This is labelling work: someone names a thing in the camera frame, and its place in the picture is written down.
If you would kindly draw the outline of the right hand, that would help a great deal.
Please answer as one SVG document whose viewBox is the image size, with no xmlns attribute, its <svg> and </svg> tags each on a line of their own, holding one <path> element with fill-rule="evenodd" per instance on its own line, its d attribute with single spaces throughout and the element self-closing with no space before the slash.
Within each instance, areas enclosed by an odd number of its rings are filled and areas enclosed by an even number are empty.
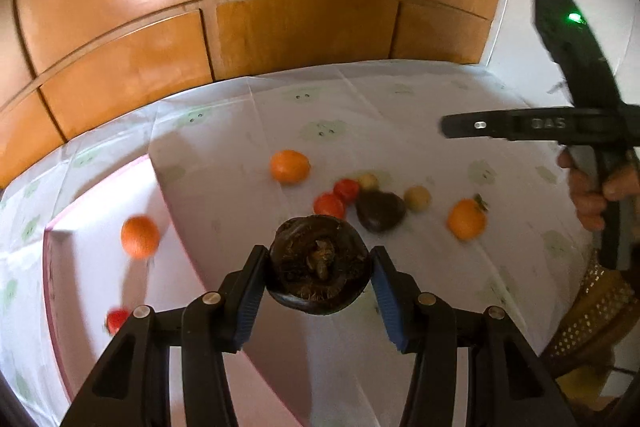
<svg viewBox="0 0 640 427">
<path fill-rule="evenodd" d="M 620 167 L 608 177 L 601 188 L 593 187 L 588 176 L 577 168 L 567 148 L 559 155 L 558 165 L 568 171 L 568 193 L 577 219 L 584 229 L 590 232 L 604 229 L 603 213 L 610 202 L 631 200 L 636 219 L 639 219 L 639 173 L 633 165 Z"/>
</svg>

